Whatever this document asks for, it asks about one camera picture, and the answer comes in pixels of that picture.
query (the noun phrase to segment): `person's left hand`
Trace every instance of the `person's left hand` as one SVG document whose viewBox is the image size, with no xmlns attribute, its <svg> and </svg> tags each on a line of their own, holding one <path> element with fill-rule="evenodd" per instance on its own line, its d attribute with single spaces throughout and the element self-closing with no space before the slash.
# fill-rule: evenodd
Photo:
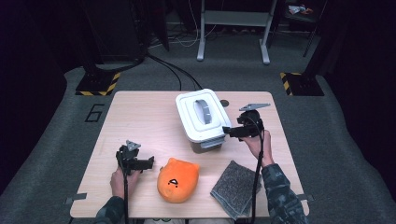
<svg viewBox="0 0 396 224">
<path fill-rule="evenodd" d="M 131 195 L 134 192 L 134 188 L 136 187 L 137 179 L 140 173 L 141 171 L 132 171 L 132 174 L 127 176 L 128 195 Z M 113 175 L 111 176 L 110 186 L 113 196 L 118 196 L 124 199 L 123 174 L 120 167 L 118 167 L 116 172 L 114 172 Z"/>
</svg>

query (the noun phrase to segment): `wooden tabletop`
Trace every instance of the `wooden tabletop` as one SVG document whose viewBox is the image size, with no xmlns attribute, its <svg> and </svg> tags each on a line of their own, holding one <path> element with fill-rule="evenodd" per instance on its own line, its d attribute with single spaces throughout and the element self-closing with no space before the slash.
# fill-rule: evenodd
<svg viewBox="0 0 396 224">
<path fill-rule="evenodd" d="M 221 148 L 197 154 L 184 131 L 177 112 L 176 98 L 183 91 L 118 91 L 106 116 L 90 162 L 82 178 L 78 193 L 87 193 L 85 200 L 74 201 L 72 217 L 95 217 L 97 211 L 111 197 L 109 185 L 111 174 L 117 169 L 116 152 L 126 140 L 141 145 L 138 159 L 154 156 L 151 170 L 139 177 L 139 182 L 129 197 L 129 217 L 136 218 L 203 218 L 229 217 L 210 195 L 221 174 L 234 160 L 255 171 L 257 160 L 244 142 L 226 136 Z M 271 104 L 259 108 L 264 128 L 271 132 L 273 157 L 291 182 L 296 194 L 303 194 L 282 124 L 276 111 L 274 99 L 264 91 L 216 91 L 220 100 L 230 104 L 225 111 L 233 127 L 241 126 L 236 118 L 247 104 Z M 167 203 L 157 190 L 160 168 L 169 158 L 200 164 L 199 181 L 195 192 L 184 203 Z M 304 212 L 308 204 L 302 201 Z M 257 194 L 256 217 L 269 217 L 265 189 Z"/>
</svg>

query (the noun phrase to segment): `hand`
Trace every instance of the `hand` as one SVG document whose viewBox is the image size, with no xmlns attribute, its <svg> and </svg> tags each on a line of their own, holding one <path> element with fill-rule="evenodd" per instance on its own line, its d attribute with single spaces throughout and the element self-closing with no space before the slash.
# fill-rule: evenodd
<svg viewBox="0 0 396 224">
<path fill-rule="evenodd" d="M 128 195 L 131 195 L 137 184 L 137 179 L 141 171 L 133 171 L 131 175 L 127 176 L 128 179 Z M 123 174 L 120 167 L 117 168 L 116 172 L 111 176 L 110 181 L 111 190 L 113 196 L 118 196 L 124 199 L 124 184 L 123 184 Z"/>
<path fill-rule="evenodd" d="M 262 157 L 262 167 L 267 166 L 269 164 L 274 164 L 274 159 L 272 157 L 272 149 L 271 149 L 271 134 L 267 130 L 264 130 L 261 133 L 263 137 L 263 150 L 264 154 Z M 261 150 L 261 143 L 260 143 L 260 137 L 243 137 L 241 140 L 245 141 L 248 148 L 250 149 L 251 154 L 253 154 L 256 159 L 259 158 L 259 153 Z"/>
</svg>

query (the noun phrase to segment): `gray carpet floor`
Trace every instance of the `gray carpet floor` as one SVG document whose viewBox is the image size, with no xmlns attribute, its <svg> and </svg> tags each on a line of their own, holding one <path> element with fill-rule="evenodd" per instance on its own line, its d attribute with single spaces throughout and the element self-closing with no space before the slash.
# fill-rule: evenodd
<svg viewBox="0 0 396 224">
<path fill-rule="evenodd" d="M 213 91 L 269 91 L 288 139 L 304 192 L 311 223 L 396 223 L 396 203 L 381 176 L 361 155 L 348 134 L 342 110 L 325 79 L 317 76 L 325 96 L 288 96 L 281 72 L 303 72 L 318 43 L 306 58 L 306 38 L 280 34 L 269 49 L 270 65 L 262 63 L 258 35 L 217 36 L 206 42 L 205 60 L 196 61 L 198 42 L 191 47 L 172 43 L 149 52 L 194 76 Z M 118 67 L 122 64 L 108 64 Z M 0 223 L 68 223 L 67 197 L 77 190 L 115 91 L 178 91 L 177 78 L 147 58 L 122 72 L 109 96 L 76 96 L 82 68 L 65 74 L 67 90 L 47 130 L 30 157 L 0 197 Z M 182 90 L 194 91 L 180 75 Z M 84 122 L 94 104 L 98 122 Z M 72 223 L 91 223 L 74 219 Z M 259 219 L 257 223 L 268 223 Z"/>
</svg>

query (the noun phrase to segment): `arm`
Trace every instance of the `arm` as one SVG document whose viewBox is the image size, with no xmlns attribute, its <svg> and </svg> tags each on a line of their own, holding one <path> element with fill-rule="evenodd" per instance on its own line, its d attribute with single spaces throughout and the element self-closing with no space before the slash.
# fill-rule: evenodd
<svg viewBox="0 0 396 224">
<path fill-rule="evenodd" d="M 268 212 L 272 223 L 308 223 L 303 206 L 290 189 L 290 182 L 279 165 L 274 163 L 271 149 L 271 134 L 264 130 L 262 179 L 268 200 Z M 241 138 L 247 143 L 250 152 L 259 158 L 261 140 L 259 136 Z"/>
<path fill-rule="evenodd" d="M 131 175 L 128 175 L 128 195 L 132 194 L 139 175 L 139 171 L 134 171 Z M 124 215 L 124 185 L 123 173 L 120 167 L 111 176 L 110 185 L 113 197 L 98 211 L 94 224 L 119 223 Z"/>
</svg>

